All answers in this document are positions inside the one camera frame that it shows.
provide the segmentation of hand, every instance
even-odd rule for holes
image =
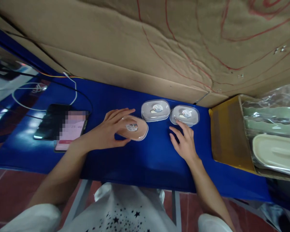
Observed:
[[[122,120],[124,116],[133,112],[135,112],[135,109],[129,110],[128,108],[108,112],[99,126],[74,140],[72,144],[75,144],[74,147],[82,149],[85,153],[91,150],[125,146],[130,142],[130,139],[115,140],[114,135],[120,128],[126,127],[127,124],[137,123],[132,119]]]
[[[193,139],[194,131],[186,124],[180,121],[176,121],[176,122],[183,129],[184,135],[176,128],[170,127],[170,130],[176,134],[179,140],[179,144],[178,144],[174,135],[170,133],[171,142],[175,150],[188,164],[196,160],[199,160],[199,157],[197,155],[196,148],[194,145],[194,139]]]

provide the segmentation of floor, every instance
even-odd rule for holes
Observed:
[[[0,228],[24,210],[44,178],[45,175],[42,174],[0,169]],[[90,195],[87,199],[87,206],[94,202],[93,194],[100,186],[101,184],[99,182],[93,182]],[[62,213],[60,227],[62,227],[64,223],[75,195],[76,191],[71,196]],[[170,191],[165,191],[164,206],[170,218],[172,218],[171,195]],[[275,232],[275,230],[261,218],[239,207],[228,199],[224,199],[224,201],[237,232]],[[180,193],[180,206],[182,231],[197,232],[197,220],[202,214],[197,195]]]

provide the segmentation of blue tablecloth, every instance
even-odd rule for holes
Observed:
[[[101,123],[106,112],[112,109],[135,108],[134,115],[141,117],[140,109],[143,102],[160,99],[157,96],[89,80],[74,80],[77,82],[77,89],[89,97],[94,107],[88,118],[86,131]],[[74,83],[68,79],[56,79],[56,81],[74,87]],[[75,91],[52,83],[38,99],[34,108],[47,109],[52,103],[69,104],[74,97]],[[166,100],[171,108],[185,104]],[[81,94],[78,94],[73,107],[75,110],[90,110],[88,100]],[[196,107],[200,113],[199,123],[192,127],[195,132],[196,151],[221,195],[271,201],[264,177],[213,160],[208,109],[193,107]],[[32,110],[29,114],[36,117],[44,115],[43,112]],[[0,168],[39,173],[49,173],[52,170],[63,153],[53,151],[53,141],[33,139],[39,123],[39,119],[23,118],[0,149]],[[123,148],[90,152],[81,177],[103,182],[195,192],[189,168],[171,144],[169,126],[172,125],[169,119],[150,122],[144,140],[131,141]]]

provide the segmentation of sticker on container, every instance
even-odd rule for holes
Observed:
[[[182,114],[185,118],[191,117],[191,112],[189,110],[183,110]]]
[[[138,125],[137,124],[128,124],[128,125],[126,125],[126,128],[128,131],[137,131]]]
[[[156,104],[152,107],[152,109],[156,112],[156,113],[160,113],[161,111],[163,111],[163,107],[162,105]]]

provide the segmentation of smartphone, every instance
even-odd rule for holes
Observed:
[[[37,140],[56,140],[59,136],[62,122],[65,120],[70,105],[51,104],[33,138]]]
[[[70,143],[80,137],[87,124],[88,111],[68,111],[60,128],[59,136],[55,140],[56,152],[66,152]]]

